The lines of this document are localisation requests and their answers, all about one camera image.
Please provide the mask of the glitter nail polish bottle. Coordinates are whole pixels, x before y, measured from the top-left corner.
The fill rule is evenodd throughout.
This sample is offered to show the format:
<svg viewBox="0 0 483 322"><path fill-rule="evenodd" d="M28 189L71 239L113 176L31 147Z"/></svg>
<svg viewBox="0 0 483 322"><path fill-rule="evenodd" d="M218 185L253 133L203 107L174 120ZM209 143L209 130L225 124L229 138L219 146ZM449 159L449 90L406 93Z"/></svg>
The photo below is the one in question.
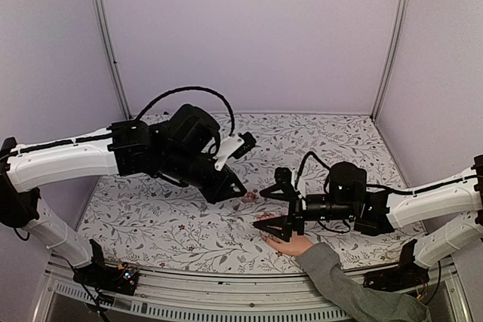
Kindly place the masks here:
<svg viewBox="0 0 483 322"><path fill-rule="evenodd" d="M259 196L256 192L247 192L242 198L241 202L243 204L252 204L258 200Z"/></svg>

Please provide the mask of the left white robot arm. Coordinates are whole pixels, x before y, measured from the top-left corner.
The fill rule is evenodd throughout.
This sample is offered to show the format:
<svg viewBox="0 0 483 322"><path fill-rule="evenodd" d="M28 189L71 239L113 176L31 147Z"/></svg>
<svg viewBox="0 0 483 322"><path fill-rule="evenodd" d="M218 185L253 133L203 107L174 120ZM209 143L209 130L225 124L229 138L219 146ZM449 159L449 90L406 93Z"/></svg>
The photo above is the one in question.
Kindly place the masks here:
<svg viewBox="0 0 483 322"><path fill-rule="evenodd" d="M133 119L83 136L37 145L7 138L1 149L1 223L22 229L65 258L95 287L112 271L95 241L74 232L42 200L40 186L85 176L143 173L178 187L196 187L209 204L241 197L246 189L227 166L255 146L246 133L220 135L220 125L199 107L185 104L167 121Z"/></svg>

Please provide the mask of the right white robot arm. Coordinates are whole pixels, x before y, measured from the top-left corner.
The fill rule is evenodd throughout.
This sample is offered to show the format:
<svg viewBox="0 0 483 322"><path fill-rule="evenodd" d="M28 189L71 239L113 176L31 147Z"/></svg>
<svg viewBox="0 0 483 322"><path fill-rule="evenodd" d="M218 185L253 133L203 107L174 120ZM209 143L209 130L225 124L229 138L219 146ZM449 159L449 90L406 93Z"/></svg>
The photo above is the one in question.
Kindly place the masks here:
<svg viewBox="0 0 483 322"><path fill-rule="evenodd" d="M306 222L350 221L363 235L389 234L426 219L454 214L437 231L414 242L408 257L390 273L395 288L405 289L440 259L482 237L482 158L442 181L396 190L369 184L366 170L343 161L328 169L324 194L308 194L300 173L275 170L275 184L261 191L265 198L286 201L286 215L259 220L254 227L285 242L303 235Z"/></svg>

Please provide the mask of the grey sleeved forearm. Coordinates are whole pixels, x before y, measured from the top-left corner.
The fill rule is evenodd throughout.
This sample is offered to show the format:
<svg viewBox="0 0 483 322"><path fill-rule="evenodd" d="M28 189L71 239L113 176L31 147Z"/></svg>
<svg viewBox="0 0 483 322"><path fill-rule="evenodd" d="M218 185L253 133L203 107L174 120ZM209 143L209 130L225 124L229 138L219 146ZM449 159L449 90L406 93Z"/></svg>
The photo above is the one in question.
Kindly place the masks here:
<svg viewBox="0 0 483 322"><path fill-rule="evenodd" d="M372 290L356 283L340 268L340 257L317 243L296 258L317 291L356 321L429 321L422 302L405 293Z"/></svg>

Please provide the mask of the person's bare hand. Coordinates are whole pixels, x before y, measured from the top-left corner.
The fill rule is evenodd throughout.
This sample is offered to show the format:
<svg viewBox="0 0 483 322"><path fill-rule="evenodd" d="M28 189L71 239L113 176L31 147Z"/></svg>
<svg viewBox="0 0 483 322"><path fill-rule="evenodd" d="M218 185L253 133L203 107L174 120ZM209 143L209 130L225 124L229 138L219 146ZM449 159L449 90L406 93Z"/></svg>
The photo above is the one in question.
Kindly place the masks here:
<svg viewBox="0 0 483 322"><path fill-rule="evenodd" d="M283 241L275 236L263 235L262 240L274 249L277 253L288 256L301 256L308 249L314 246L307 237L293 234L289 242Z"/></svg>

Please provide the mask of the floral patterned table mat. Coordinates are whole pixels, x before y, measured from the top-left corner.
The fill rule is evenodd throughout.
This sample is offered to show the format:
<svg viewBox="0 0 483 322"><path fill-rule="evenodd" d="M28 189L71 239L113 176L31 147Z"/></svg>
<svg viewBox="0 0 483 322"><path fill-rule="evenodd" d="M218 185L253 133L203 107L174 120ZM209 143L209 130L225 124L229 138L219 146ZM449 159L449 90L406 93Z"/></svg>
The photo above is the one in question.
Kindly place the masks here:
<svg viewBox="0 0 483 322"><path fill-rule="evenodd" d="M217 115L222 131L231 124L250 132L255 148L229 166L258 200L209 204L198 189L180 188L146 175L105 176L97 184L78 232L103 248L106 259L142 266L221 274L292 274L289 256L268 246L256 220L284 215L287 205L260 197L277 167L301 169L308 193L319 193L328 167L348 161L368 180L402 189L401 178L374 123L365 116Z"/></svg>

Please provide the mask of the slotted metal front rail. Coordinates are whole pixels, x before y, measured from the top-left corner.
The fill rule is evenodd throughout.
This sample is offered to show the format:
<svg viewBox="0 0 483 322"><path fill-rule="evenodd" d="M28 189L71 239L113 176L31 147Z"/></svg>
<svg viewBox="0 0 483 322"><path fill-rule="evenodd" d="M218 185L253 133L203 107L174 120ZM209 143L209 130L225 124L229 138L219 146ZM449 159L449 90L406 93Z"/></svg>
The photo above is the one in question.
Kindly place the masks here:
<svg viewBox="0 0 483 322"><path fill-rule="evenodd" d="M33 321L99 321L92 297L58 258L48 263ZM110 321L350 321L302 274L210 274L142 268L135 294L106 293Z"/></svg>

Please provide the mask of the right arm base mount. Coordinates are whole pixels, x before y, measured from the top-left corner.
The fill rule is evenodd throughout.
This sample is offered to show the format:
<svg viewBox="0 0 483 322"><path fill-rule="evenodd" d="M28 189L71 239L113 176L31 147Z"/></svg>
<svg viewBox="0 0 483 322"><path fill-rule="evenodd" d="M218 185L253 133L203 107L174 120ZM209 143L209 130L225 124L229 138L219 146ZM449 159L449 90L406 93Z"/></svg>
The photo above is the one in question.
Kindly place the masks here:
<svg viewBox="0 0 483 322"><path fill-rule="evenodd" d="M363 286L372 290L395 292L426 284L429 281L428 268L415 263L416 242L412 240L403 246L396 267L367 272Z"/></svg>

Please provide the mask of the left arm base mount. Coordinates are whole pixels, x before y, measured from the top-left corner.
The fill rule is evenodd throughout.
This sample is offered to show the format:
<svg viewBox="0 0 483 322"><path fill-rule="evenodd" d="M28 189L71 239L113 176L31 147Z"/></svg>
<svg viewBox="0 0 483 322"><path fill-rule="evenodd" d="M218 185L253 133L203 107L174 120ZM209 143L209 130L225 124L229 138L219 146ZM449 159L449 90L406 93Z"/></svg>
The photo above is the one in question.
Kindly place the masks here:
<svg viewBox="0 0 483 322"><path fill-rule="evenodd" d="M101 246L93 239L89 243L91 262L85 267L74 268L73 280L98 290L133 296L139 281L138 267L127 262L109 266L105 263Z"/></svg>

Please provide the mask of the left aluminium frame post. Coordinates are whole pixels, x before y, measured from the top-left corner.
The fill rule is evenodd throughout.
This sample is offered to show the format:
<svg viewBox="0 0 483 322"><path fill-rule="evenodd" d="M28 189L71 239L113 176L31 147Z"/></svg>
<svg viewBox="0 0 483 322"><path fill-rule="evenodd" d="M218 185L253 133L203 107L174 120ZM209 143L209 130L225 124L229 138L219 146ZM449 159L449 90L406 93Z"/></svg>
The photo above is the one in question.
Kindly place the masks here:
<svg viewBox="0 0 483 322"><path fill-rule="evenodd" d="M92 0L94 13L97 18L97 25L100 31L100 39L103 45L104 54L108 65L115 97L118 101L123 118L131 119L131 109L128 104L128 98L125 87L122 82L121 73L118 67L118 59L115 55L115 48L112 43L112 37L109 31L109 22L106 12L104 0Z"/></svg>

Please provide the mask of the aluminium frame post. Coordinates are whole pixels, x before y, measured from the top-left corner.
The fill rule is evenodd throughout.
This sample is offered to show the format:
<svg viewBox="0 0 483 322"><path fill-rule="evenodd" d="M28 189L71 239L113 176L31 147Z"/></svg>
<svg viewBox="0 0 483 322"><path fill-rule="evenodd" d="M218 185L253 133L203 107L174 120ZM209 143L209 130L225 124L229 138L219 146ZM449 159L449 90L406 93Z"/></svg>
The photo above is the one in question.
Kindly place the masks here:
<svg viewBox="0 0 483 322"><path fill-rule="evenodd" d="M118 67L118 59L115 55L115 48L112 43L112 37L109 31L109 22L106 12L104 0L92 0L94 13L97 18L97 25L100 31L100 39L103 45L104 54L108 65L115 97L118 101L123 118L131 119L131 109L128 104L128 98L125 87L122 82L121 73Z"/></svg>
<svg viewBox="0 0 483 322"><path fill-rule="evenodd" d="M377 88L376 98L371 111L371 119L376 124L386 99L387 91L389 89L389 83L391 81L392 72L394 69L398 46L403 33L404 22L406 13L408 10L408 4L410 0L397 0L395 9L395 19L393 22L391 37L389 40L389 47L386 53L386 59L383 64L383 71L380 77L380 83Z"/></svg>

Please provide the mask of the right aluminium frame post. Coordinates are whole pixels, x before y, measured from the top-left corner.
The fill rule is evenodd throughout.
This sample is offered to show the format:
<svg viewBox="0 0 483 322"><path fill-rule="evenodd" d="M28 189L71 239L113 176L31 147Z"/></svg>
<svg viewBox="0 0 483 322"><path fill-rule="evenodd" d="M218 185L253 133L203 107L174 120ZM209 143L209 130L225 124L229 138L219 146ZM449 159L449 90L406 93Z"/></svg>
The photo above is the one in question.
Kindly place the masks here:
<svg viewBox="0 0 483 322"><path fill-rule="evenodd" d="M393 22L391 37L389 40L389 47L386 53L386 59L383 64L383 71L380 77L380 83L377 88L376 98L371 111L371 119L376 124L386 99L387 91L389 89L389 83L391 81L392 72L394 69L398 46L403 33L404 22L406 13L408 10L408 4L410 0L397 0L395 9L395 19Z"/></svg>

